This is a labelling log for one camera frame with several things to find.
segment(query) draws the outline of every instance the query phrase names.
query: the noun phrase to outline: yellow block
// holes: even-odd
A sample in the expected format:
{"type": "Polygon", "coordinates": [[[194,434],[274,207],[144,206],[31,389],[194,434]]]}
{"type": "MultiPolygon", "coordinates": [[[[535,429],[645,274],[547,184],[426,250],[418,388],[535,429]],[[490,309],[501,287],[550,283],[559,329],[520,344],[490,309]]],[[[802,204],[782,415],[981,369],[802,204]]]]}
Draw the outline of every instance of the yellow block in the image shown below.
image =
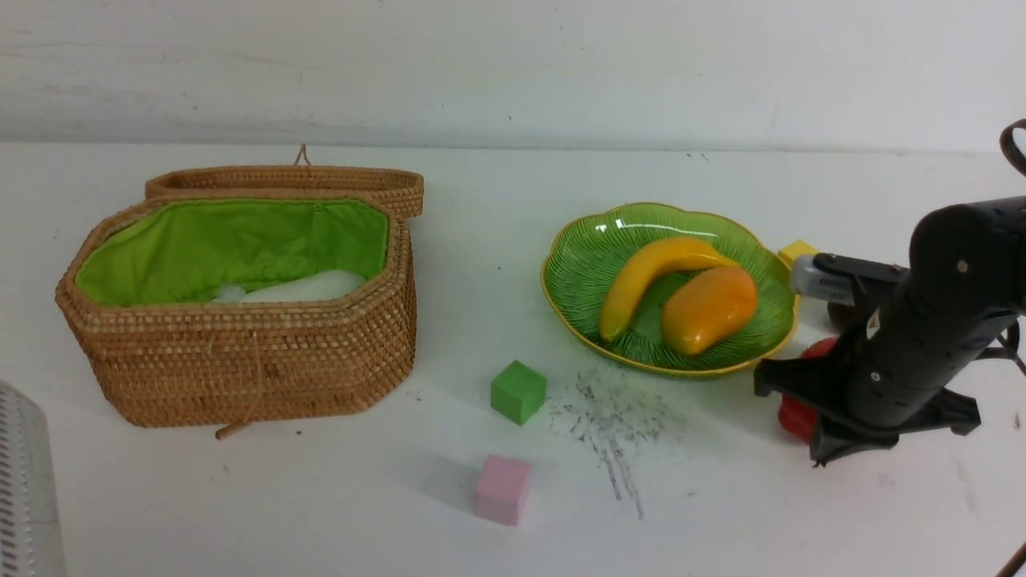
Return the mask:
{"type": "Polygon", "coordinates": [[[777,253],[787,268],[794,266],[794,261],[802,255],[816,255],[817,251],[812,244],[805,242],[804,240],[795,240],[794,242],[784,246],[777,253]]]}

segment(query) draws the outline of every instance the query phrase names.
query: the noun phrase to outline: wicker hinge loop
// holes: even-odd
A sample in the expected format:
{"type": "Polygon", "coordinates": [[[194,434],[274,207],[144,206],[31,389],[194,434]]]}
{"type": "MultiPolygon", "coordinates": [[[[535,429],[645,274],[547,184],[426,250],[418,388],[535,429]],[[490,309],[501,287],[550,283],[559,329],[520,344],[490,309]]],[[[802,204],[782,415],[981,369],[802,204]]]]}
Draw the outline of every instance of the wicker hinge loop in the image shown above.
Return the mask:
{"type": "Polygon", "coordinates": [[[256,396],[253,397],[251,403],[249,403],[249,409],[246,410],[246,414],[242,419],[235,421],[234,423],[229,423],[228,425],[218,429],[218,432],[213,433],[213,436],[218,440],[228,438],[233,434],[241,431],[242,429],[249,426],[249,420],[252,419],[253,413],[256,411],[256,406],[260,405],[262,398],[264,398],[264,366],[260,361],[260,342],[256,340],[256,332],[253,331],[253,359],[256,361],[256,396]]]}
{"type": "Polygon", "coordinates": [[[306,161],[307,166],[313,166],[313,162],[307,157],[307,143],[300,145],[300,153],[295,155],[295,160],[292,160],[292,166],[299,166],[301,158],[306,161]]]}

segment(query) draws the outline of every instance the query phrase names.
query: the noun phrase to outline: yellow rim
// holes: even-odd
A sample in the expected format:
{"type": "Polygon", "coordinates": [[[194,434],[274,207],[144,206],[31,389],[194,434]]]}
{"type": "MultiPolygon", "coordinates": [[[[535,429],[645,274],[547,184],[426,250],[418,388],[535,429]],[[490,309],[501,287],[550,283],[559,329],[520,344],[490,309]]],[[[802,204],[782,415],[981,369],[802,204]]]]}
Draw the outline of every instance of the yellow rim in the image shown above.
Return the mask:
{"type": "Polygon", "coordinates": [[[777,253],[771,251],[770,248],[766,248],[766,245],[762,244],[762,241],[759,240],[759,237],[755,236],[755,234],[752,231],[748,230],[748,228],[745,227],[744,225],[742,225],[741,223],[733,221],[733,220],[731,220],[731,219],[728,219],[728,218],[726,218],[726,217],[724,217],[722,215],[717,215],[715,213],[704,213],[704,211],[701,211],[701,210],[683,210],[683,209],[681,209],[681,208],[679,208],[677,206],[673,206],[671,204],[666,204],[666,203],[663,203],[663,202],[628,202],[626,204],[621,204],[620,206],[617,206],[616,208],[610,208],[610,209],[608,209],[608,210],[606,210],[604,213],[596,213],[594,215],[587,215],[587,216],[584,216],[584,217],[580,217],[578,219],[574,219],[573,221],[570,221],[570,222],[566,223],[565,225],[563,225],[563,228],[559,229],[559,232],[556,233],[556,237],[552,240],[552,245],[549,246],[549,255],[547,257],[545,257],[545,261],[542,263],[542,271],[541,271],[542,293],[545,294],[545,300],[549,302],[549,306],[552,308],[553,311],[555,311],[556,316],[559,317],[559,321],[563,323],[563,326],[565,326],[567,331],[569,331],[570,333],[573,333],[574,336],[577,337],[577,339],[579,341],[581,341],[585,345],[588,345],[588,347],[590,347],[592,350],[594,350],[595,352],[601,354],[602,356],[604,356],[606,358],[611,358],[614,360],[623,362],[625,364],[629,364],[629,366],[634,367],[636,369],[643,369],[645,371],[652,371],[654,373],[659,373],[659,374],[662,374],[662,375],[670,375],[670,376],[673,376],[673,377],[717,377],[717,376],[720,376],[720,375],[726,375],[728,373],[735,373],[737,371],[741,371],[741,370],[744,370],[744,369],[746,369],[748,367],[751,367],[752,364],[755,364],[756,362],[758,362],[759,360],[761,360],[763,358],[768,358],[768,357],[777,354],[778,352],[781,351],[781,349],[783,349],[785,346],[787,346],[787,343],[789,343],[791,341],[791,338],[794,337],[794,332],[798,329],[798,304],[799,304],[799,301],[801,300],[801,298],[799,296],[797,296],[797,295],[794,296],[794,307],[791,309],[791,329],[787,332],[787,335],[785,335],[784,338],[781,339],[780,343],[778,343],[777,346],[775,346],[774,348],[772,348],[768,351],[764,352],[763,354],[760,354],[759,356],[750,358],[748,360],[744,360],[744,361],[739,362],[737,364],[732,364],[729,367],[723,367],[722,369],[710,369],[708,371],[685,371],[685,370],[681,370],[681,369],[664,369],[662,367],[656,367],[655,364],[646,364],[644,362],[638,362],[637,360],[634,360],[633,358],[628,358],[626,356],[619,355],[619,354],[617,354],[617,353],[615,353],[613,351],[606,350],[606,349],[604,349],[604,348],[596,345],[595,343],[589,341],[577,329],[575,329],[569,323],[569,321],[566,320],[566,317],[563,316],[563,313],[559,310],[559,306],[556,305],[555,301],[552,300],[552,296],[549,295],[549,288],[548,288],[548,286],[545,285],[545,270],[549,267],[549,261],[552,260],[552,256],[556,252],[556,246],[557,246],[557,244],[559,242],[560,237],[562,237],[563,233],[566,232],[566,229],[568,229],[569,227],[576,225],[577,223],[579,223],[581,221],[584,221],[584,220],[587,220],[587,219],[594,219],[596,217],[601,217],[602,215],[608,215],[610,213],[616,213],[617,210],[622,210],[622,209],[624,209],[624,208],[626,208],[628,206],[634,206],[634,205],[638,205],[638,204],[648,204],[648,205],[657,205],[657,206],[666,206],[667,208],[672,208],[674,210],[678,210],[680,213],[684,213],[684,214],[687,214],[687,215],[706,215],[706,216],[709,216],[709,217],[715,217],[717,219],[723,219],[724,221],[726,221],[726,222],[733,224],[734,226],[740,228],[741,230],[747,232],[752,238],[755,239],[756,242],[759,243],[759,246],[761,246],[763,251],[765,251],[766,253],[770,253],[771,255],[773,255],[773,257],[775,259],[777,259],[778,261],[780,261],[782,265],[784,265],[788,270],[791,270],[791,267],[787,266],[787,263],[785,263],[780,258],[780,255],[778,255],[777,253]]]}

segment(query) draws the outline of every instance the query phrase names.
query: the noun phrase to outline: red object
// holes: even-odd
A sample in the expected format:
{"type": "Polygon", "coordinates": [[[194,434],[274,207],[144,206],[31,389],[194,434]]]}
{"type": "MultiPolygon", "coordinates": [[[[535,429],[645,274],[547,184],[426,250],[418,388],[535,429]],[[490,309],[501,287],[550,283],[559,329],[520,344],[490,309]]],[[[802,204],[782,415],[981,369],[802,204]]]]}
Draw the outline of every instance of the red object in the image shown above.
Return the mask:
{"type": "MultiPolygon", "coordinates": [[[[801,353],[801,358],[826,356],[836,342],[836,337],[823,339],[805,349],[805,352],[801,353]]],[[[813,429],[816,428],[816,410],[800,400],[784,395],[780,410],[777,412],[777,421],[780,422],[780,426],[784,427],[784,430],[808,445],[813,438],[813,429]]]]}

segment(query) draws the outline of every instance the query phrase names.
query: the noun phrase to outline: green glass plate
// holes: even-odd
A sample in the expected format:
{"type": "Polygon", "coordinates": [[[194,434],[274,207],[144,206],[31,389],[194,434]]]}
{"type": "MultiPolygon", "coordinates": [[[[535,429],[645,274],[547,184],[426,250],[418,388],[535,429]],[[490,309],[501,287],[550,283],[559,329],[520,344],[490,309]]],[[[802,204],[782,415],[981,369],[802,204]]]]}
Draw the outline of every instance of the green glass plate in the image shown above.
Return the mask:
{"type": "Polygon", "coordinates": [[[654,202],[625,204],[574,221],[556,235],[542,265],[546,299],[586,345],[633,367],[699,378],[745,369],[787,344],[797,328],[798,306],[789,277],[784,262],[738,223],[654,202]],[[598,336],[598,316],[617,273],[645,244],[679,234],[698,235],[751,274],[759,290],[754,318],[701,356],[676,354],[663,345],[660,314],[670,296],[698,272],[675,273],[648,288],[622,337],[604,343],[598,336]]]}

